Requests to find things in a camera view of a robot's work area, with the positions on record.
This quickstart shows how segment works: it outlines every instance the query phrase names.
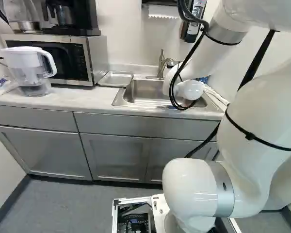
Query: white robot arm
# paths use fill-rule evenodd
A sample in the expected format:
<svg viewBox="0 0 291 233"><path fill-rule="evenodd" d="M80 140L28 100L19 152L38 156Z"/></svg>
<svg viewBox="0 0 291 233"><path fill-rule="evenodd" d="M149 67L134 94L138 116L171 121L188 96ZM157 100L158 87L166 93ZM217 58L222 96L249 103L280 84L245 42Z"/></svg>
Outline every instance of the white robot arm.
<svg viewBox="0 0 291 233"><path fill-rule="evenodd" d="M233 47L224 43L240 42L253 24L291 32L291 0L222 0L210 23L211 38L202 39L182 79L212 74ZM164 81L165 94L176 71ZM181 88L187 85L176 85L175 94L186 92ZM207 232L215 217L248 217L263 209L275 172L291 157L291 60L240 89L217 142L223 162L182 158L164 169L166 202L186 233Z"/></svg>

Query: cabinet drawer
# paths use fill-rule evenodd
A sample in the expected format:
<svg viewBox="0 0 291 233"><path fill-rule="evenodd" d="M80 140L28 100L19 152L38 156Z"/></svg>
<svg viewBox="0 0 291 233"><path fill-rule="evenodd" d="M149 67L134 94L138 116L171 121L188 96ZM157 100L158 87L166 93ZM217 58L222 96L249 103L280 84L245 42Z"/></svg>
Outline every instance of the cabinet drawer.
<svg viewBox="0 0 291 233"><path fill-rule="evenodd" d="M204 140L218 121L74 113L81 133Z"/></svg>
<svg viewBox="0 0 291 233"><path fill-rule="evenodd" d="M0 105L0 125L77 132L72 112Z"/></svg>

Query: kitchen counter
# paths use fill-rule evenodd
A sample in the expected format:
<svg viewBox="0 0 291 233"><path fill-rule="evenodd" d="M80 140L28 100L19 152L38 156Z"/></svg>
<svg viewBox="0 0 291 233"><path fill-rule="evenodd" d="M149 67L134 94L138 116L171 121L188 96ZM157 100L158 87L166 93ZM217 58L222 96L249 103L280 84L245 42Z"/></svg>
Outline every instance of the kitchen counter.
<svg viewBox="0 0 291 233"><path fill-rule="evenodd" d="M223 116L223 113L203 112L197 109L177 111L112 106L118 90L119 88L101 86L95 86L94 88L53 87L52 93L49 95L26 97L18 89L15 89L0 96L0 105L73 112L206 120L221 120Z"/></svg>

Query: stainless steel sink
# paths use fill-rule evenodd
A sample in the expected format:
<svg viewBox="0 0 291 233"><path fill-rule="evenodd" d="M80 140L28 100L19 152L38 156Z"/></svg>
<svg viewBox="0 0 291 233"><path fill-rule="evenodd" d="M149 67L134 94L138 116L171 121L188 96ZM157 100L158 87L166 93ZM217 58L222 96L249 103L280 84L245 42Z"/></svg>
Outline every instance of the stainless steel sink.
<svg viewBox="0 0 291 233"><path fill-rule="evenodd" d="M131 106L134 108L165 108L174 109L168 96L162 92L163 80L134 78L126 89L118 91L112 105L113 106ZM177 102L183 106L191 102L183 98L176 98ZM221 112L215 106L211 99L203 94L198 99L193 108L199 108L204 111Z"/></svg>

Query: coffee maker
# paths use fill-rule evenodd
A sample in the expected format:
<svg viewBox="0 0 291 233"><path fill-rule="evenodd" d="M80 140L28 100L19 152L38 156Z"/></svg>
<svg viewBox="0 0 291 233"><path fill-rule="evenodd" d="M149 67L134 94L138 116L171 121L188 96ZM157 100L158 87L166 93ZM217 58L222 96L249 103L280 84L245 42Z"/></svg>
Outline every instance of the coffee maker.
<svg viewBox="0 0 291 233"><path fill-rule="evenodd" d="M95 0L41 0L44 34L100 35Z"/></svg>
<svg viewBox="0 0 291 233"><path fill-rule="evenodd" d="M95 0L0 0L0 17L14 33L101 35Z"/></svg>

